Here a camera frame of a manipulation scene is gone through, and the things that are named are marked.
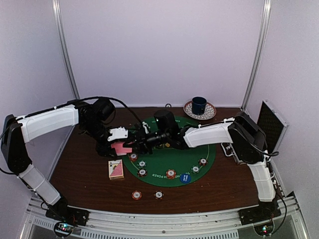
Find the orange chips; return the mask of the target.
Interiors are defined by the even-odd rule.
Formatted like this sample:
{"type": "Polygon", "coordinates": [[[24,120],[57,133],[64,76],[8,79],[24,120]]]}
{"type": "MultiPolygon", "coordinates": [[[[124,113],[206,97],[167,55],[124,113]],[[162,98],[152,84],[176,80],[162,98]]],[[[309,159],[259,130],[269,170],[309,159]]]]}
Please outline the orange chips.
{"type": "Polygon", "coordinates": [[[166,172],[166,177],[167,177],[168,179],[173,179],[173,178],[175,178],[175,176],[176,176],[176,171],[173,170],[173,169],[169,169],[169,170],[166,172]]]}
{"type": "Polygon", "coordinates": [[[130,159],[131,162],[135,162],[138,159],[138,155],[136,153],[131,153],[129,155],[129,159],[130,159]]]}

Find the green chips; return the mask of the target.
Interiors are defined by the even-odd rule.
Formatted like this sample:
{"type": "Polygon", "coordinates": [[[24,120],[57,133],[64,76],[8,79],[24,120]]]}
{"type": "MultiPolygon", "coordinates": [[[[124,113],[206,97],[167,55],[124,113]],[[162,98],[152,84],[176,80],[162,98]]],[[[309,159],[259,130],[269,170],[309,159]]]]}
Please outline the green chips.
{"type": "Polygon", "coordinates": [[[145,161],[143,161],[143,160],[138,162],[138,167],[139,168],[144,168],[144,167],[146,167],[146,165],[147,165],[147,163],[145,161]]]}
{"type": "Polygon", "coordinates": [[[197,173],[199,173],[199,172],[200,172],[200,167],[199,167],[199,166],[194,165],[194,166],[192,166],[191,171],[192,171],[192,173],[197,174],[197,173]]]}

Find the dark chips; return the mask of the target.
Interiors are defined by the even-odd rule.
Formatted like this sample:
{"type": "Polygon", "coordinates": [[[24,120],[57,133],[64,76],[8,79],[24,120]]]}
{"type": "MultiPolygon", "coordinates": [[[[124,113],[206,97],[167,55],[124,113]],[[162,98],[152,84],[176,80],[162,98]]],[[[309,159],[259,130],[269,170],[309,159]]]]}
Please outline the dark chips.
{"type": "Polygon", "coordinates": [[[147,176],[148,172],[146,169],[140,169],[138,172],[137,172],[137,176],[138,177],[145,177],[147,176]]]}
{"type": "Polygon", "coordinates": [[[208,164],[208,160],[206,158],[201,158],[201,159],[199,159],[198,164],[200,166],[205,166],[208,164]]]}

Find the orange poker chip stack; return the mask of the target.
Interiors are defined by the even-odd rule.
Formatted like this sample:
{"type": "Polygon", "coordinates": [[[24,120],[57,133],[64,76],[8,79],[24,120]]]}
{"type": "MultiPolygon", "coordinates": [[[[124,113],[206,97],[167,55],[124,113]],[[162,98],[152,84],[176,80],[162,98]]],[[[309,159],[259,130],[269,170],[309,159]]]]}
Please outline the orange poker chip stack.
{"type": "Polygon", "coordinates": [[[141,198],[142,198],[142,193],[141,193],[141,191],[138,191],[138,190],[133,191],[133,192],[132,192],[132,198],[133,198],[134,200],[139,200],[139,199],[141,199],[141,198]]]}

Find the dark red poker chip stack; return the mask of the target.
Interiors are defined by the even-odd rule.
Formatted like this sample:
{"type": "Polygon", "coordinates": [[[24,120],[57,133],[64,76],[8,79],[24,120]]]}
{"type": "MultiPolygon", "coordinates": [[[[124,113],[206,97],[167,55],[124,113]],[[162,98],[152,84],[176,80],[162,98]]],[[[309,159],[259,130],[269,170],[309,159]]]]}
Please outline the dark red poker chip stack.
{"type": "Polygon", "coordinates": [[[163,191],[161,191],[161,190],[157,190],[157,191],[155,191],[155,193],[154,193],[154,197],[155,197],[157,200],[161,200],[161,199],[163,199],[163,197],[164,197],[164,193],[163,193],[163,191]]]}

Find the blue small blind button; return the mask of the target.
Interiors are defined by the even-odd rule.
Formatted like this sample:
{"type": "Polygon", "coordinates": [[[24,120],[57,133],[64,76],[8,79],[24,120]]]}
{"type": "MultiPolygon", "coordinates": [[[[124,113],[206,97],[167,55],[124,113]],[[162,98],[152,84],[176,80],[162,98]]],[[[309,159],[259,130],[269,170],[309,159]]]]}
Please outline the blue small blind button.
{"type": "Polygon", "coordinates": [[[179,179],[182,184],[188,184],[191,182],[191,175],[184,173],[180,175],[179,179]]]}

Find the red backed card deck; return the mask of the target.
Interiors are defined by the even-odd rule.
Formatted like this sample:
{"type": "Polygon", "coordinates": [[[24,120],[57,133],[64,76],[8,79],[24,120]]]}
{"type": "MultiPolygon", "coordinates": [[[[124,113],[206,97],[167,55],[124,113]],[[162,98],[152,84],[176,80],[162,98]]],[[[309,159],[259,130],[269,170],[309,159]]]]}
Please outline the red backed card deck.
{"type": "Polygon", "coordinates": [[[127,155],[133,152],[132,148],[123,147],[123,142],[114,142],[111,148],[115,150],[117,156],[127,155]]]}

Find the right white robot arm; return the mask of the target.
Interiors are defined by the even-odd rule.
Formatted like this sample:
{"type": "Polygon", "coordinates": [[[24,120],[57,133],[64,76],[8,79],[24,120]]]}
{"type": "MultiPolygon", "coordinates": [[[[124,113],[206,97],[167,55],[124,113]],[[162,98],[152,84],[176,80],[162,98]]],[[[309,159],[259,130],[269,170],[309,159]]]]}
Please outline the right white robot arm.
{"type": "Polygon", "coordinates": [[[266,143],[266,135],[245,113],[217,123],[205,125],[186,125],[179,127],[174,114],[169,110],[159,110],[154,114],[157,131],[149,131],[147,125],[141,122],[131,134],[132,140],[126,145],[133,149],[133,155],[151,154],[153,148],[163,143],[180,150],[196,148],[209,144],[229,143],[238,157],[250,168],[258,191],[259,202],[256,216],[267,219],[274,211],[272,203],[276,192],[268,167],[271,157],[277,156],[277,151],[270,153],[266,143]]]}

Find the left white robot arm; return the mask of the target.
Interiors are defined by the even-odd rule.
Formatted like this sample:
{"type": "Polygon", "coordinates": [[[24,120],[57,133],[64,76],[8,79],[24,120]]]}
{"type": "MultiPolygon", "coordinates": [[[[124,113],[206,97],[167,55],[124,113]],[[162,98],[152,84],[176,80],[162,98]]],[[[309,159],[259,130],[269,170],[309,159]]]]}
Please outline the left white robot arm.
{"type": "Polygon", "coordinates": [[[97,143],[100,153],[115,153],[111,147],[118,139],[128,136],[123,128],[108,129],[104,121],[115,110],[109,98],[94,97],[95,102],[86,99],[68,101],[63,105],[21,117],[8,115],[5,118],[1,140],[1,151],[6,160],[9,174],[17,176],[29,186],[61,221],[72,216],[67,200],[34,166],[28,156],[26,144],[35,138],[68,126],[80,125],[97,143]]]}

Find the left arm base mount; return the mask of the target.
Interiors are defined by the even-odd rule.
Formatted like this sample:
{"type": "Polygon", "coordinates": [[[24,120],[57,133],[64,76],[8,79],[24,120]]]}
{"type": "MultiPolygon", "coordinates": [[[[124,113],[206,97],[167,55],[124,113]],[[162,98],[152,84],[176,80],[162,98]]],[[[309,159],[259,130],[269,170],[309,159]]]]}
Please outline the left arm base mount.
{"type": "Polygon", "coordinates": [[[48,209],[45,216],[57,221],[66,222],[73,226],[86,226],[89,214],[87,210],[67,207],[66,213],[56,213],[48,209]]]}

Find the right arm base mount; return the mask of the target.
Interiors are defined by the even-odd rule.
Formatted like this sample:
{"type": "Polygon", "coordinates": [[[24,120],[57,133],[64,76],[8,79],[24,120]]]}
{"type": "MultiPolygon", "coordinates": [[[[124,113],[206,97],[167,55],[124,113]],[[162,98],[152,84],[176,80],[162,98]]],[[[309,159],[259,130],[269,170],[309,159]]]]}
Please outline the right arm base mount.
{"type": "Polygon", "coordinates": [[[255,224],[280,216],[281,210],[270,207],[251,207],[238,211],[241,225],[255,224]]]}

